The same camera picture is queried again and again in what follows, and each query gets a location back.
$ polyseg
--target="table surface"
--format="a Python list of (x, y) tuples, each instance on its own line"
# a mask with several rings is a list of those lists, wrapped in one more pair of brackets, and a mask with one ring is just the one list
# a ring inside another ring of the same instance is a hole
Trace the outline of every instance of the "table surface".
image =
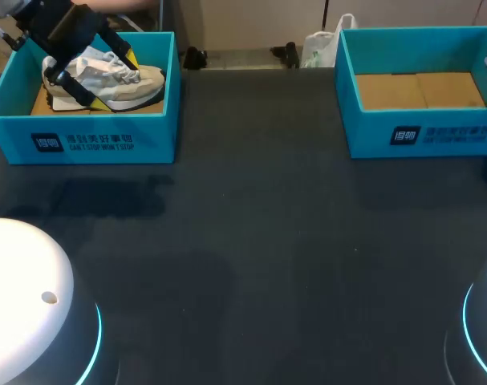
[(188, 73), (174, 165), (0, 152), (0, 217), (68, 253), (120, 385), (444, 383), (487, 261), (487, 160), (351, 160), (334, 88), (332, 70)]

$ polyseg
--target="glowing blue ring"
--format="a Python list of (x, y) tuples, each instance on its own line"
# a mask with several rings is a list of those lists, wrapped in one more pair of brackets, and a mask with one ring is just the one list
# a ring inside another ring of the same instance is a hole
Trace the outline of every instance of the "glowing blue ring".
[(84, 380), (88, 377), (90, 374), (91, 369), (93, 368), (93, 364), (95, 363), (95, 360), (97, 359), (97, 355), (99, 354), (99, 349), (100, 349), (100, 339), (102, 338), (102, 321), (100, 320), (100, 311), (99, 307), (95, 305), (97, 308), (97, 316), (99, 317), (99, 335), (97, 335), (97, 344), (95, 345), (95, 350), (93, 351), (93, 356), (91, 357), (90, 363), (86, 367), (86, 370), (84, 371), (83, 375), (79, 379), (75, 385), (81, 385), (84, 383)]
[(471, 351), (473, 352), (473, 355), (477, 359), (478, 363), (480, 363), (482, 369), (484, 369), (485, 372), (487, 373), (487, 366), (485, 365), (484, 361), (482, 361), (482, 359), (478, 355), (477, 351), (475, 350), (475, 347), (473, 346), (473, 344), (471, 342), (471, 338), (469, 337), (468, 326), (466, 325), (466, 304), (468, 303), (468, 296), (469, 296), (469, 293), (471, 292), (472, 287), (473, 287), (473, 285), (471, 285), (469, 287), (468, 293), (466, 294), (466, 298), (465, 298), (465, 304), (462, 306), (462, 324), (465, 328), (466, 339), (468, 340), (468, 344), (469, 344), (469, 347), (471, 348)]

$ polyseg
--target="blue storage box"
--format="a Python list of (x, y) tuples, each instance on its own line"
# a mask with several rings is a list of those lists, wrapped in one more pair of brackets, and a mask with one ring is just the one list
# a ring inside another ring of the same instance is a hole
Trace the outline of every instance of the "blue storage box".
[[(11, 55), (0, 79), (0, 147), (10, 164), (173, 162), (181, 93), (174, 34), (120, 35), (132, 45), (140, 64), (166, 72), (163, 112), (31, 116), (45, 53), (28, 41)], [(109, 51), (99, 36), (92, 46)]]
[[(335, 66), (353, 158), (487, 155), (487, 26), (344, 30)], [(469, 72), (485, 107), (365, 110), (357, 75)]]

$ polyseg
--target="sneaker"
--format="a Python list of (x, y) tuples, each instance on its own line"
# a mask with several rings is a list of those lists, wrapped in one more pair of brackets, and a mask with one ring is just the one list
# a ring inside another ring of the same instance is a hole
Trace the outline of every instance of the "sneaker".
[[(55, 59), (43, 60), (43, 71), (54, 65)], [(158, 103), (164, 98), (164, 72), (157, 67), (140, 66), (133, 71), (113, 53), (88, 47), (72, 60), (67, 71), (83, 87), (101, 99), (112, 111), (131, 111)], [(43, 76), (49, 104), (54, 111), (78, 111), (81, 106), (60, 86)]]

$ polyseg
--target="plastic bag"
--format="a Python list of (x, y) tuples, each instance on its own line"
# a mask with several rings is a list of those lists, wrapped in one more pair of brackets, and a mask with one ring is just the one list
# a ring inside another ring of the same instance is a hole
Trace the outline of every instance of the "plastic bag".
[(302, 68), (333, 67), (338, 52), (339, 32), (354, 30), (357, 20), (353, 14), (344, 14), (338, 22), (336, 32), (320, 31), (306, 37), (302, 51)]

